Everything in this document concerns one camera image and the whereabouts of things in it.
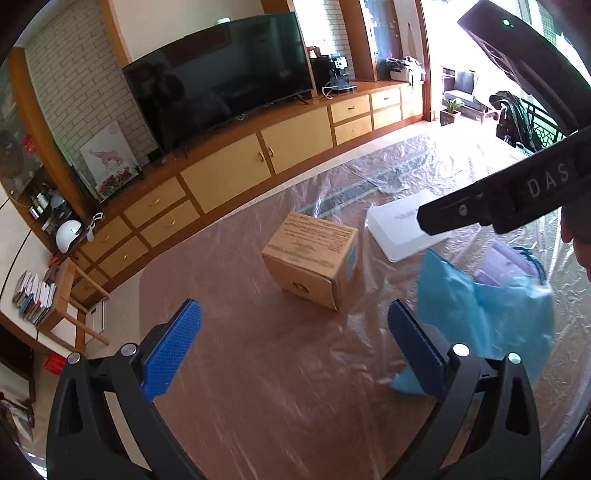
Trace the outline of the person's right hand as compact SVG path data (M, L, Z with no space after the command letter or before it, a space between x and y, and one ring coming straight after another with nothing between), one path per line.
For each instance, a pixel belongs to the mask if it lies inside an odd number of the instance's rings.
M588 280L591 280L591 246L581 241L572 232L567 222L565 208L562 208L561 239L564 243L573 244L577 262L585 269Z

